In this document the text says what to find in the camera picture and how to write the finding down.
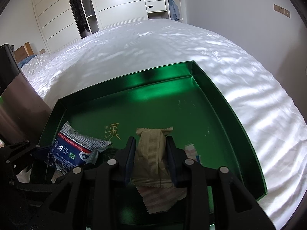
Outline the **beige snack packet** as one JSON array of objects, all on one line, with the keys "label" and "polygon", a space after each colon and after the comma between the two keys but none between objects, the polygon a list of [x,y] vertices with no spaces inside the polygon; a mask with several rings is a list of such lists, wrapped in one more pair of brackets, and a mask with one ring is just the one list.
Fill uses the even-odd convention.
[{"label": "beige snack packet", "polygon": [[136,186],[172,188],[173,182],[164,160],[166,136],[173,127],[165,129],[138,128],[131,182]]}]

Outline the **blue white snack bag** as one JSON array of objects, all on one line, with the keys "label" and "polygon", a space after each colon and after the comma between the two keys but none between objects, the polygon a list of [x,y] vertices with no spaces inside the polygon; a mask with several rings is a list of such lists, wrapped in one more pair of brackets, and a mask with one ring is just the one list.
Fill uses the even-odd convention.
[{"label": "blue white snack bag", "polygon": [[95,163],[98,153],[111,146],[102,140],[78,133],[66,122],[57,133],[48,153],[48,164],[63,174],[87,163]]}]

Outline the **pink striped snack packet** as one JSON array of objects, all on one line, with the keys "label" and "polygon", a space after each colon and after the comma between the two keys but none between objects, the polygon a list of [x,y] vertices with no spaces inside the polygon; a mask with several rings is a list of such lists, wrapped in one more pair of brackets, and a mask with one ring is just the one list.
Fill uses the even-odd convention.
[{"label": "pink striped snack packet", "polygon": [[175,187],[165,160],[158,162],[157,170],[151,172],[138,166],[132,175],[143,203],[149,214],[168,211],[177,201],[187,195],[187,188]]}]

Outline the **green tray box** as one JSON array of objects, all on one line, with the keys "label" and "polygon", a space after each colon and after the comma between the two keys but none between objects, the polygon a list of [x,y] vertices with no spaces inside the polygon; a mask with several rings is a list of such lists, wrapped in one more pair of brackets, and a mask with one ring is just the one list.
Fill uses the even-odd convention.
[{"label": "green tray box", "polygon": [[[193,61],[117,77],[57,101],[41,135],[43,155],[68,122],[78,133],[108,140],[95,163],[74,168],[46,201],[51,229],[273,229],[258,204],[264,175],[241,122]],[[184,199],[149,214],[131,180],[125,147],[138,128],[173,127],[183,150]]]}]

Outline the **white bed sheet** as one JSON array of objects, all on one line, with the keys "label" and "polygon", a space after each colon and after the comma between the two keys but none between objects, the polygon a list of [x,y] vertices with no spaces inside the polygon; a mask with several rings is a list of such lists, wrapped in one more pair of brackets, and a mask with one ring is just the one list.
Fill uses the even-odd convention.
[{"label": "white bed sheet", "polygon": [[120,148],[169,128],[205,166],[226,165],[277,229],[306,192],[306,123],[261,63],[217,33],[168,19],[113,26],[33,58],[22,72],[56,122]]}]

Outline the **blue cloth on bed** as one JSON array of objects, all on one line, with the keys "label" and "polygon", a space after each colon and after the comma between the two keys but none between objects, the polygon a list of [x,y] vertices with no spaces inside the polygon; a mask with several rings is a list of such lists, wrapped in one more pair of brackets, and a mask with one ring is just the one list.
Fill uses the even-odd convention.
[{"label": "blue cloth on bed", "polygon": [[19,69],[21,69],[22,67],[24,67],[30,60],[32,60],[33,58],[35,58],[36,55],[30,55],[26,58],[24,58],[23,60],[18,62],[18,67]]}]

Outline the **blue hanging garment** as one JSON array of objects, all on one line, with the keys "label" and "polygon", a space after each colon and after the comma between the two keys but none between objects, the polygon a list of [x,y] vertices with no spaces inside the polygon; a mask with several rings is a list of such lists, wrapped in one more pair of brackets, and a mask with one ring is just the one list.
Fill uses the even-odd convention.
[{"label": "blue hanging garment", "polygon": [[181,21],[181,15],[179,11],[179,7],[176,5],[174,0],[168,0],[169,2],[169,10],[170,10],[170,17],[171,20],[174,21]]}]

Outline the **white drawer unit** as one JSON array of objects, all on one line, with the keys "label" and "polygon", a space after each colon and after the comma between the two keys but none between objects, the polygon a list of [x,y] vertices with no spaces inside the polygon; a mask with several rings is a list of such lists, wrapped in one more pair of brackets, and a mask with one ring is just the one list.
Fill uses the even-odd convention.
[{"label": "white drawer unit", "polygon": [[145,0],[147,13],[167,11],[165,0]]}]

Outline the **white wardrobe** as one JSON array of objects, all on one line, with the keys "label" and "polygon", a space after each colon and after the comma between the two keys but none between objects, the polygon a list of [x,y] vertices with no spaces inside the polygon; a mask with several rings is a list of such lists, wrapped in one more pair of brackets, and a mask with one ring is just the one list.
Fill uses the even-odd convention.
[{"label": "white wardrobe", "polygon": [[[145,0],[79,0],[90,34],[147,20]],[[48,53],[82,38],[69,0],[32,0],[35,18]]]}]

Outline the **brass wall switch panel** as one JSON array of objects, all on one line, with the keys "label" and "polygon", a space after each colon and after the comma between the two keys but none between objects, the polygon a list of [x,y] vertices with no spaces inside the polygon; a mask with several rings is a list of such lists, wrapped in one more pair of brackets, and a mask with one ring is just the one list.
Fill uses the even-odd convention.
[{"label": "brass wall switch panel", "polygon": [[283,7],[280,7],[276,4],[273,5],[273,9],[283,15],[285,15],[288,18],[291,18],[291,14],[289,10],[284,9]]}]

